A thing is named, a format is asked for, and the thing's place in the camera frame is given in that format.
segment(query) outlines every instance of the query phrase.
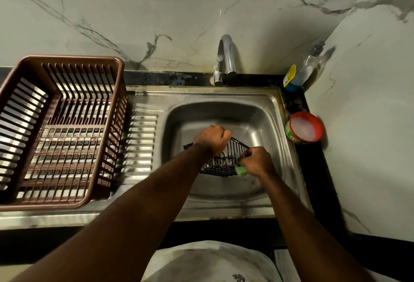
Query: dishwashing liquid bottle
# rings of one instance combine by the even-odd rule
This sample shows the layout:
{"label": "dishwashing liquid bottle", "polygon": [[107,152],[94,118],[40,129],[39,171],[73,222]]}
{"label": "dishwashing liquid bottle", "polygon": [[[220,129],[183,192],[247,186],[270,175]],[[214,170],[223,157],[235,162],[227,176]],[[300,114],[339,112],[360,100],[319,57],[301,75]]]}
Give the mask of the dishwashing liquid bottle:
{"label": "dishwashing liquid bottle", "polygon": [[308,57],[303,61],[299,72],[296,72],[296,66],[292,65],[283,79],[283,86],[287,91],[295,92],[303,86],[318,64],[318,56],[322,53],[324,45],[325,43],[321,41],[313,46]]}

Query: chrome faucet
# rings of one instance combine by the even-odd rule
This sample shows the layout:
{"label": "chrome faucet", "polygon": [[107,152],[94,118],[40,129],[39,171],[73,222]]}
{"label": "chrome faucet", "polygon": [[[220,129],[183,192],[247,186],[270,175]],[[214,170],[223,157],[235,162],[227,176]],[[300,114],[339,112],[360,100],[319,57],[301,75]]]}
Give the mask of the chrome faucet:
{"label": "chrome faucet", "polygon": [[[228,74],[229,76],[237,74],[234,58],[233,41],[230,35],[224,34],[220,39],[217,61],[213,70],[213,82],[215,86],[223,86],[223,74]],[[226,66],[226,70],[222,73],[223,63]]]}

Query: brown plastic dish basket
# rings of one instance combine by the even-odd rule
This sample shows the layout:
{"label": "brown plastic dish basket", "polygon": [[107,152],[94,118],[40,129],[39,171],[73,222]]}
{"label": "brown plastic dish basket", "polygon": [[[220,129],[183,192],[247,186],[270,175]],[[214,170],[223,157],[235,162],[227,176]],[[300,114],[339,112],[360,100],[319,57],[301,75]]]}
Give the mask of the brown plastic dish basket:
{"label": "brown plastic dish basket", "polygon": [[116,57],[28,56],[0,88],[0,211],[109,197],[127,106]]}

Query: hand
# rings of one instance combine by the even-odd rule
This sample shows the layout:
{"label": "hand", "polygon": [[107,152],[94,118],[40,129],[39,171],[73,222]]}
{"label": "hand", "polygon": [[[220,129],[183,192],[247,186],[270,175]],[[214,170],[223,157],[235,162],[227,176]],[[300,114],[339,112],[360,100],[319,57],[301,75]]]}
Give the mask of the hand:
{"label": "hand", "polygon": [[251,175],[259,180],[270,176],[278,176],[274,168],[272,157],[263,147],[253,147],[241,154],[238,162]]}
{"label": "hand", "polygon": [[226,148],[232,135],[231,131],[225,130],[221,125],[210,125],[194,138],[194,145],[206,147],[210,158],[213,158]]}

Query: black wire rack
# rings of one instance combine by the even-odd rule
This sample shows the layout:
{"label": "black wire rack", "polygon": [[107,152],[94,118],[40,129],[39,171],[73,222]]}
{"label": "black wire rack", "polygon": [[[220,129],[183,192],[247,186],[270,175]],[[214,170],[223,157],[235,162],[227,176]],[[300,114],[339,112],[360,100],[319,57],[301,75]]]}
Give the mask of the black wire rack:
{"label": "black wire rack", "polygon": [[[183,146],[183,149],[187,149],[192,145],[193,143],[185,145]],[[250,147],[243,144],[241,141],[232,137],[223,152],[219,156],[207,161],[199,172],[201,174],[222,177],[237,175],[234,167],[234,165],[237,164],[237,157],[249,148]]]}

